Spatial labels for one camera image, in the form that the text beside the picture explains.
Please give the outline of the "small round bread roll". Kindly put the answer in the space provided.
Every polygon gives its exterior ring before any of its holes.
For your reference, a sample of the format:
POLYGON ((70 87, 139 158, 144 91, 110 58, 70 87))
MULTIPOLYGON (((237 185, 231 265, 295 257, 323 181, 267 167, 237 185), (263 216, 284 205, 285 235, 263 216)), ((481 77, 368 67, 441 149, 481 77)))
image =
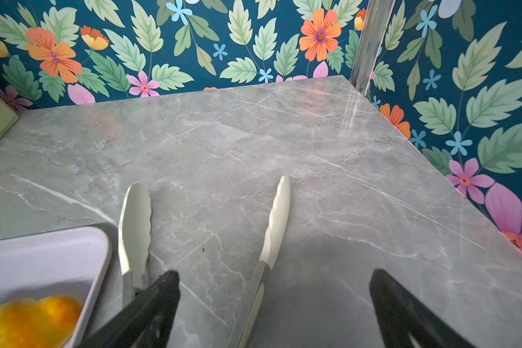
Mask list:
POLYGON ((0 305, 0 347, 63 347, 82 309, 79 300, 64 296, 0 305))

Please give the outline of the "lilac plastic tray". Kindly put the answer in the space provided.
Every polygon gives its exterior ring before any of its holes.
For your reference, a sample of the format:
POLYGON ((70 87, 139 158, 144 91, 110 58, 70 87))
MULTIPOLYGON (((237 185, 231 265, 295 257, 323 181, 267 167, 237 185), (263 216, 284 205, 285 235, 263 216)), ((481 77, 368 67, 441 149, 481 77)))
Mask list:
POLYGON ((0 305, 68 295, 83 309, 67 347, 85 334, 112 256, 102 230, 84 226, 0 240, 0 305))

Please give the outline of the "aluminium frame post right rear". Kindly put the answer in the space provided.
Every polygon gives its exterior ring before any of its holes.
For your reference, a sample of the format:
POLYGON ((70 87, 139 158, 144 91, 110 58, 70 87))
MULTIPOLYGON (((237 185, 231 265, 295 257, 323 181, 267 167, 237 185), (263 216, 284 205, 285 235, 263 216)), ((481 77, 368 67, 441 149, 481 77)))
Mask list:
POLYGON ((378 57, 395 0, 368 2, 364 27, 349 81, 363 95, 368 91, 371 73, 378 57))

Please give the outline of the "cream and steel tongs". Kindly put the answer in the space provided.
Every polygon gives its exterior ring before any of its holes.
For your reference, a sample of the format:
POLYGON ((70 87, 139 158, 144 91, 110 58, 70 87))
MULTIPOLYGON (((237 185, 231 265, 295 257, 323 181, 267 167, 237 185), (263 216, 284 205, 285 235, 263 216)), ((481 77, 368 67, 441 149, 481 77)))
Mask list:
MULTIPOLYGON (((281 177, 269 214, 268 227, 260 259, 233 328, 229 347, 246 347, 265 292, 265 282, 272 271, 287 229, 291 203, 291 183, 281 177)), ((122 274, 122 303, 127 307, 148 290, 147 259, 151 243, 152 207, 146 187, 131 185, 123 201, 118 226, 118 256, 122 274)))

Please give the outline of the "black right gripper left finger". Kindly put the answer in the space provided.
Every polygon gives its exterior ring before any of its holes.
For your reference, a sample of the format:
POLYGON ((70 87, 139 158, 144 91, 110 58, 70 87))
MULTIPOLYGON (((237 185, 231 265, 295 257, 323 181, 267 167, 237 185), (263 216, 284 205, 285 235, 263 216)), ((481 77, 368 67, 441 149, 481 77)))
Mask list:
POLYGON ((181 298, 177 271, 167 271, 80 347, 159 347, 168 344, 181 298))

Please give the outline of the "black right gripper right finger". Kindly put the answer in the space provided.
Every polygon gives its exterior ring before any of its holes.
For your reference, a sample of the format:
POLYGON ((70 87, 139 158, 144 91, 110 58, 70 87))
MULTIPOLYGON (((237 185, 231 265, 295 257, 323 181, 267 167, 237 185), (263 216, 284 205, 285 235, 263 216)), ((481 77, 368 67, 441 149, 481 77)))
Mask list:
POLYGON ((473 346, 385 270, 374 270, 369 289, 386 347, 473 346))

